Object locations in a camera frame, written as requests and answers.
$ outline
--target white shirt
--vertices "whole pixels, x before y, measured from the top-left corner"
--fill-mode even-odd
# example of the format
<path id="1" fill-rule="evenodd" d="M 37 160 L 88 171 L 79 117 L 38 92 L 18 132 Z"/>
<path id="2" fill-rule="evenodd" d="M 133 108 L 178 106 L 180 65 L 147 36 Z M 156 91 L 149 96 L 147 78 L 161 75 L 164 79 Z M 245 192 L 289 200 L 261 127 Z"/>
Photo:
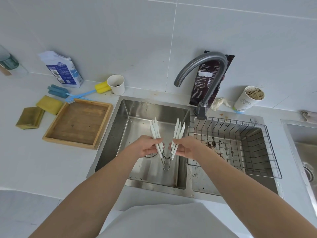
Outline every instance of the white shirt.
<path id="1" fill-rule="evenodd" d="M 237 238 L 203 204 L 148 205 L 126 210 L 98 238 Z"/>

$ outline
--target faucet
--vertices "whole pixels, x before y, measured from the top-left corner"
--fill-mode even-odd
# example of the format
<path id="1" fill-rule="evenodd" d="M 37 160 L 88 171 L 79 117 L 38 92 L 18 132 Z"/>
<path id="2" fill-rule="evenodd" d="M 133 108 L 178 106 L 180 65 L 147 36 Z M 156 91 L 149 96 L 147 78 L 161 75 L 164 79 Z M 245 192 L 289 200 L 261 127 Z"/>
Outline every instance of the faucet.
<path id="1" fill-rule="evenodd" d="M 197 119 L 199 120 L 206 119 L 206 107 L 208 105 L 208 100 L 212 96 L 216 87 L 220 83 L 222 76 L 227 70 L 227 65 L 228 65 L 227 57 L 223 53 L 220 53 L 220 52 L 207 52 L 207 53 L 201 54 L 200 56 L 194 58 L 188 64 L 186 64 L 185 67 L 183 67 L 183 69 L 179 72 L 179 74 L 177 75 L 174 81 L 174 85 L 176 87 L 179 87 L 182 84 L 185 77 L 188 75 L 188 73 L 190 73 L 190 71 L 192 71 L 198 65 L 210 60 L 216 60 L 219 62 L 219 70 L 214 80 L 212 81 L 211 86 L 208 89 L 206 95 L 199 102 L 198 106 L 194 110 L 194 113 L 195 115 L 197 115 Z"/>

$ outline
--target sink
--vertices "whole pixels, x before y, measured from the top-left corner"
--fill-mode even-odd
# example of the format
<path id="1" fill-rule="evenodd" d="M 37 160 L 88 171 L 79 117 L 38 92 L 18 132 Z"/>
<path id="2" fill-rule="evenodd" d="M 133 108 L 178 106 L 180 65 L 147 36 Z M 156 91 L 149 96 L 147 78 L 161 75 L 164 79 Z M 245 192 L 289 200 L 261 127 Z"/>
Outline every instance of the sink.
<path id="1" fill-rule="evenodd" d="M 141 135 L 150 136 L 149 122 L 154 117 L 164 139 L 164 151 L 169 154 L 167 147 L 179 118 L 185 123 L 184 136 L 192 135 L 210 145 L 230 164 L 277 193 L 273 177 L 279 169 L 263 118 L 217 111 L 213 113 L 215 117 L 223 115 L 226 118 L 208 117 L 199 121 L 193 115 L 194 108 L 121 96 L 88 177 Z M 238 120 L 227 119 L 230 116 Z M 200 165 L 181 156 L 174 157 L 167 171 L 158 154 L 138 159 L 125 185 L 202 200 L 220 196 Z"/>
<path id="2" fill-rule="evenodd" d="M 284 120 L 291 149 L 317 213 L 317 125 Z"/>

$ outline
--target paper cup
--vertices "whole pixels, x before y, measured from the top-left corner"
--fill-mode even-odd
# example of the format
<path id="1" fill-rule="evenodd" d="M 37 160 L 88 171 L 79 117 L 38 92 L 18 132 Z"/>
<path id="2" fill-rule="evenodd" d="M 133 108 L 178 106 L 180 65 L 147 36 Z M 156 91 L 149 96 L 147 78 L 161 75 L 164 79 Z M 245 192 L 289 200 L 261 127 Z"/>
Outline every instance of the paper cup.
<path id="1" fill-rule="evenodd" d="M 115 95 L 124 94 L 124 77 L 121 75 L 112 75 L 107 79 L 107 84 Z"/>
<path id="2" fill-rule="evenodd" d="M 251 108 L 263 99 L 264 92 L 260 88 L 248 86 L 244 89 L 237 102 L 233 105 L 232 109 L 236 113 L 242 114 L 248 108 Z"/>

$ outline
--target dish rack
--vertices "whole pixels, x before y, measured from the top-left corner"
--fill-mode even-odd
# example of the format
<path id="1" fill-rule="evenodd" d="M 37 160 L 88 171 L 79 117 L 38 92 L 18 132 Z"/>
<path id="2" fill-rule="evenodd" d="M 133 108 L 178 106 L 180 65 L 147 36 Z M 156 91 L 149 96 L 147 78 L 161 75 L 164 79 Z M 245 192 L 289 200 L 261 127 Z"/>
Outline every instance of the dish rack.
<path id="1" fill-rule="evenodd" d="M 189 135 L 213 149 L 224 160 L 249 175 L 282 178 L 267 127 L 263 124 L 191 116 Z M 198 166 L 196 160 L 188 165 Z"/>

